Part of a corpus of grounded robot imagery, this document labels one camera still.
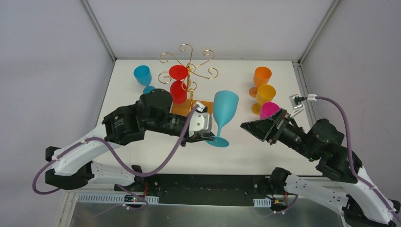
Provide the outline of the magenta wine glass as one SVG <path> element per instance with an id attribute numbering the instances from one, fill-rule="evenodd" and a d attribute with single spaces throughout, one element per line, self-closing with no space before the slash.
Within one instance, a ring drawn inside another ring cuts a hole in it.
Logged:
<path id="1" fill-rule="evenodd" d="M 280 110 L 280 107 L 274 102 L 266 102 L 261 106 L 259 118 L 266 119 L 273 116 Z"/>

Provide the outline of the teal wine glass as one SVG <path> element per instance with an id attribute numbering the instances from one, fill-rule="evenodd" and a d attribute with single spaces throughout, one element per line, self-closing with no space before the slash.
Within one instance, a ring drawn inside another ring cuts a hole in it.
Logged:
<path id="1" fill-rule="evenodd" d="M 207 143 L 218 148 L 229 146 L 228 140 L 221 137 L 221 131 L 235 116 L 238 107 L 239 96 L 229 90 L 218 91 L 214 96 L 212 114 L 218 126 L 217 135 L 214 140 L 208 140 Z"/>

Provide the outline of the yellow wine glass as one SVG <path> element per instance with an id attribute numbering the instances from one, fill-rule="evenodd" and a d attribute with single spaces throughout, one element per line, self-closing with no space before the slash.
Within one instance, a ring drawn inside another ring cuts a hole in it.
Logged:
<path id="1" fill-rule="evenodd" d="M 275 95 L 276 89 L 272 85 L 263 84 L 259 87 L 252 87 L 249 89 L 249 94 L 252 97 L 256 98 L 256 103 L 252 105 L 251 111 L 255 115 L 259 115 L 261 111 L 261 107 L 263 104 L 267 102 L 271 102 Z"/>

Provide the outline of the orange wine glass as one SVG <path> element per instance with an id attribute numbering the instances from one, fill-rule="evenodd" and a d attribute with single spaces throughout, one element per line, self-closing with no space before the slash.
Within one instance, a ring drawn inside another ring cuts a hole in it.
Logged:
<path id="1" fill-rule="evenodd" d="M 256 97 L 257 90 L 261 85 L 267 84 L 272 76 L 272 71 L 264 66 L 258 67 L 253 76 L 254 87 L 250 88 L 248 93 L 251 97 Z"/>

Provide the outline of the blue wine glass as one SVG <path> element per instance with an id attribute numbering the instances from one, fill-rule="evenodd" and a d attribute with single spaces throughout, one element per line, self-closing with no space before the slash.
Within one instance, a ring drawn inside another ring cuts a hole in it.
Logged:
<path id="1" fill-rule="evenodd" d="M 152 75 L 150 72 L 150 68 L 146 65 L 140 65 L 136 67 L 133 71 L 133 75 L 136 79 L 136 81 L 144 86 L 145 88 L 143 89 L 144 94 L 150 93 L 152 90 L 155 89 L 154 86 L 151 86 L 152 82 Z"/>

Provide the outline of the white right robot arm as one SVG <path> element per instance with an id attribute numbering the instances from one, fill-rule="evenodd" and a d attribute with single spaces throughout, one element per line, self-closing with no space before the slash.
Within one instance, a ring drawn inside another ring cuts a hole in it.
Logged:
<path id="1" fill-rule="evenodd" d="M 342 145 L 344 134 L 327 119 L 318 120 L 305 132 L 285 109 L 280 109 L 266 119 L 244 122 L 241 128 L 262 142 L 281 142 L 309 161 L 317 161 L 316 170 L 344 189 L 329 190 L 276 167 L 268 179 L 271 192 L 288 192 L 314 201 L 352 227 L 396 226 L 393 219 L 401 209 L 400 202 L 374 192 L 361 160 Z"/>

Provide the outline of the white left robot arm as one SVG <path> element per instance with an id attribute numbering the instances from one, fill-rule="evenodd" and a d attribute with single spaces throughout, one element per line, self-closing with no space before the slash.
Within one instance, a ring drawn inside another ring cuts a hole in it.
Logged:
<path id="1" fill-rule="evenodd" d="M 164 89 L 142 94 L 132 105 L 121 106 L 103 118 L 92 131 L 68 147 L 50 146 L 45 151 L 49 166 L 45 182 L 64 190 L 82 188 L 90 183 L 111 183 L 139 191 L 144 177 L 161 171 L 179 146 L 212 141 L 212 116 L 202 103 L 196 103 L 188 115 L 171 113 L 172 95 Z M 116 150 L 142 141 L 147 131 L 178 138 L 172 151 L 156 169 L 142 172 L 125 164 Z"/>

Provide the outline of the red wine glass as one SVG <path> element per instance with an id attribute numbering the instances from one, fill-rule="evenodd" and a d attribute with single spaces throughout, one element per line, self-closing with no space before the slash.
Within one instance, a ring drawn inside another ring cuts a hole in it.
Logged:
<path id="1" fill-rule="evenodd" d="M 184 82 L 188 76 L 187 68 L 182 65 L 174 65 L 169 70 L 169 76 L 174 80 L 170 86 L 170 94 L 173 97 L 173 103 L 184 103 L 187 100 L 187 86 Z"/>

